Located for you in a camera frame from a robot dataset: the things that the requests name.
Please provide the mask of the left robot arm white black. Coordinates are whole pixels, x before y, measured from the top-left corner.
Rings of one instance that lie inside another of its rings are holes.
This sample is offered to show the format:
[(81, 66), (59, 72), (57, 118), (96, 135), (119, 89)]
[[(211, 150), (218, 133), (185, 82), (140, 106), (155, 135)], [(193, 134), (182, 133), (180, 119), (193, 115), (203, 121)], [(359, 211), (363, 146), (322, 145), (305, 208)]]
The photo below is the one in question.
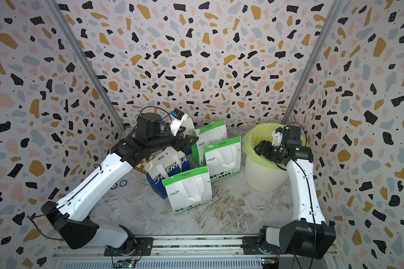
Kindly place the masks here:
[(42, 215), (59, 234), (58, 241), (66, 242), (71, 249), (88, 244), (105, 245), (111, 255), (118, 256), (136, 252), (136, 237), (128, 228), (100, 226), (91, 221), (89, 215), (115, 183), (152, 153), (167, 147), (186, 153), (196, 143), (196, 136), (184, 134), (186, 128), (182, 124), (187, 114), (174, 109), (168, 117), (169, 123), (157, 113), (140, 114), (130, 133), (114, 145), (82, 183), (59, 201), (47, 201), (42, 206)]

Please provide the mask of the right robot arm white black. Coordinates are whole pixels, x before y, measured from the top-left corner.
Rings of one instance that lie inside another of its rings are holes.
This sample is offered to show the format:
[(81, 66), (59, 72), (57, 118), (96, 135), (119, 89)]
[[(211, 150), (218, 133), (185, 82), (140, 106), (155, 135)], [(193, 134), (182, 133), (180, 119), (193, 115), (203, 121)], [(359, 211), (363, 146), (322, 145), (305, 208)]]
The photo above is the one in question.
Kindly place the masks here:
[(264, 226), (258, 244), (262, 252), (278, 247), (281, 254), (320, 260), (336, 239), (334, 227), (326, 223), (314, 185), (314, 158), (310, 147), (300, 140), (301, 128), (277, 128), (272, 141), (263, 140), (257, 155), (285, 166), (291, 182), (294, 212), (290, 223), (280, 229)]

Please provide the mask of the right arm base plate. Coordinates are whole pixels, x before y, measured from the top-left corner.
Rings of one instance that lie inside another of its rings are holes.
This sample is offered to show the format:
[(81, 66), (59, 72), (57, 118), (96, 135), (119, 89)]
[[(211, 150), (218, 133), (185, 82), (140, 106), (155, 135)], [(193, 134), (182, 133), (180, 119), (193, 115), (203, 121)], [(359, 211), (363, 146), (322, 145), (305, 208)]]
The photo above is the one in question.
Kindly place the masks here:
[(278, 243), (270, 244), (264, 239), (259, 239), (258, 236), (244, 236), (242, 238), (242, 245), (244, 255), (278, 255), (283, 254)]

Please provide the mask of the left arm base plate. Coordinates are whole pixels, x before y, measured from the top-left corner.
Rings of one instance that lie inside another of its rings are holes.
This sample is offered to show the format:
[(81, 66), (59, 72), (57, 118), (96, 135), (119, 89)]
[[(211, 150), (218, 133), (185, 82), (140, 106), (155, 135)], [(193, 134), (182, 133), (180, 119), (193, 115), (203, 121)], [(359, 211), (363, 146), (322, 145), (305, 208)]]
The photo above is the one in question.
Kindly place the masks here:
[(153, 237), (136, 237), (127, 240), (120, 248), (106, 246), (104, 251), (105, 257), (134, 258), (150, 256), (153, 249)]

